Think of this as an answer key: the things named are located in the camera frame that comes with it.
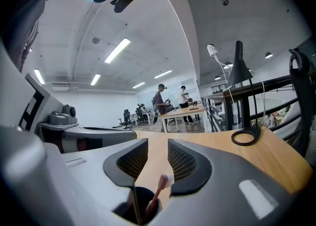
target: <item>floor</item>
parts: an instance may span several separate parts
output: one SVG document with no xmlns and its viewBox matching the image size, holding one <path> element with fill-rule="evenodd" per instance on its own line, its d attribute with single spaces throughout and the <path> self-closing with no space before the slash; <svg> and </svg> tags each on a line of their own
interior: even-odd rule
<svg viewBox="0 0 316 226">
<path fill-rule="evenodd" d="M 176 124 L 175 122 L 172 122 L 167 125 L 167 129 L 170 132 L 179 132 L 179 133 L 204 133 L 204 125 L 203 125 L 203 120 L 202 120 L 202 115 L 200 114 L 200 120 L 196 120 L 195 116 L 192 116 L 193 121 L 196 123 L 196 125 L 185 125 L 183 117 L 179 117 L 178 120 L 178 127 L 179 131 L 177 131 Z M 153 117 L 151 116 L 151 125 L 148 123 L 145 123 L 145 125 L 140 124 L 138 125 L 132 125 L 132 130 L 143 130 L 143 131 L 154 131 L 154 132 L 160 132 L 161 130 L 161 121 L 160 119 L 157 120 L 155 124 L 153 124 Z"/>
</svg>

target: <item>man in dark shirt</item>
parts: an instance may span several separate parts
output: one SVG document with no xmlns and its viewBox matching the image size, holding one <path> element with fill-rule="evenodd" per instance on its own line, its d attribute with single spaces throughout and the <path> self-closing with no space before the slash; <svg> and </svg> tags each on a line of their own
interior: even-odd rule
<svg viewBox="0 0 316 226">
<path fill-rule="evenodd" d="M 167 113 L 167 111 L 166 111 L 166 106 L 167 106 L 167 104 L 163 102 L 162 97 L 161 97 L 161 94 L 160 94 L 160 93 L 163 92 L 163 91 L 164 91 L 164 84 L 159 84 L 159 86 L 158 86 L 158 92 L 157 92 L 156 95 L 155 95 L 155 102 L 156 102 L 157 106 L 159 107 L 159 113 L 160 113 L 160 115 L 163 115 L 163 114 Z"/>
</svg>

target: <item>fluorescent light fixture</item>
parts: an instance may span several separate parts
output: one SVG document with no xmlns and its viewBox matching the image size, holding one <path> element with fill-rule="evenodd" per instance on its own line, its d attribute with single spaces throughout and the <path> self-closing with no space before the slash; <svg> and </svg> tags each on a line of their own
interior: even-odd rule
<svg viewBox="0 0 316 226">
<path fill-rule="evenodd" d="M 41 84 L 45 84 L 43 78 L 42 78 L 41 75 L 40 75 L 39 69 L 34 69 L 34 73 L 35 73 L 35 75 L 37 76 L 37 78 L 39 79 L 39 82 L 40 82 Z"/>
<path fill-rule="evenodd" d="M 159 78 L 159 77 L 164 76 L 164 75 L 166 75 L 166 74 L 168 74 L 168 73 L 170 73 L 170 72 L 172 72 L 172 70 L 169 70 L 169 71 L 167 71 L 167 72 L 165 72 L 165 73 L 162 73 L 162 74 L 160 74 L 160 75 L 158 75 L 158 76 L 156 76 L 156 77 L 154 77 L 154 78 Z"/>
<path fill-rule="evenodd" d="M 139 87 L 139 86 L 144 85 L 144 84 L 145 84 L 145 83 L 144 83 L 144 82 L 142 82 L 142 83 L 140 83 L 140 84 L 138 84 L 138 85 L 134 86 L 133 88 Z"/>
<path fill-rule="evenodd" d="M 93 78 L 93 80 L 92 80 L 92 82 L 91 82 L 91 86 L 94 86 L 94 85 L 95 85 L 95 83 L 98 81 L 98 79 L 99 79 L 100 76 L 101 76 L 100 74 L 96 74 L 96 75 L 94 76 L 94 78 Z"/>
<path fill-rule="evenodd" d="M 117 47 L 110 53 L 107 59 L 104 61 L 105 63 L 110 63 L 125 47 L 127 47 L 130 43 L 130 40 L 124 38 L 122 42 L 118 44 Z"/>
<path fill-rule="evenodd" d="M 233 64 L 231 62 L 226 62 L 226 66 L 224 66 L 224 69 L 228 69 L 229 67 L 233 67 Z"/>
<path fill-rule="evenodd" d="M 266 58 L 271 58 L 272 56 L 273 56 L 273 54 L 271 52 L 266 53 Z"/>
</svg>

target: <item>black ring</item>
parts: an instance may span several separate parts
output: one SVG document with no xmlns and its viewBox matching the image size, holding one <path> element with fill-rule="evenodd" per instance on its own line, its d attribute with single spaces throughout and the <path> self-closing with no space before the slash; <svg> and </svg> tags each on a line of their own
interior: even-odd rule
<svg viewBox="0 0 316 226">
<path fill-rule="evenodd" d="M 248 142 L 248 143 L 240 143 L 240 142 L 237 142 L 234 137 L 237 136 L 237 135 L 240 135 L 240 134 L 248 134 L 248 135 L 251 135 L 253 137 L 253 140 Z M 236 131 L 235 133 L 232 134 L 232 142 L 236 145 L 239 145 L 239 146 L 250 146 L 250 145 L 253 145 L 255 144 L 258 140 L 259 140 L 259 137 L 260 137 L 260 133 L 259 135 L 258 134 L 255 134 L 253 131 L 249 130 L 249 129 L 242 129 L 242 130 L 238 130 Z"/>
</svg>

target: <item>black cup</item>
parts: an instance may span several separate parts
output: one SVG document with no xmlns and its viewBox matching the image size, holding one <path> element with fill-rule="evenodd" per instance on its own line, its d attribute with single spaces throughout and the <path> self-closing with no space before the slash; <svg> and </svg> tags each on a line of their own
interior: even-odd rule
<svg viewBox="0 0 316 226">
<path fill-rule="evenodd" d="M 135 187 L 135 189 L 136 189 L 136 199 L 137 199 L 139 215 L 143 219 L 146 208 L 147 208 L 149 202 L 154 198 L 155 194 L 147 188 Z M 156 204 L 155 204 L 155 207 L 153 208 L 153 210 L 151 211 L 149 216 L 147 216 L 145 221 L 144 220 L 142 221 L 142 225 L 149 223 L 161 210 L 162 210 L 161 202 L 158 199 Z M 123 216 L 123 218 L 125 218 L 126 220 L 128 220 L 132 223 L 137 224 L 137 220 L 136 220 L 136 216 L 135 216 L 135 212 L 134 212 L 133 207 L 129 208 L 129 210 L 126 212 L 126 214 Z"/>
</svg>

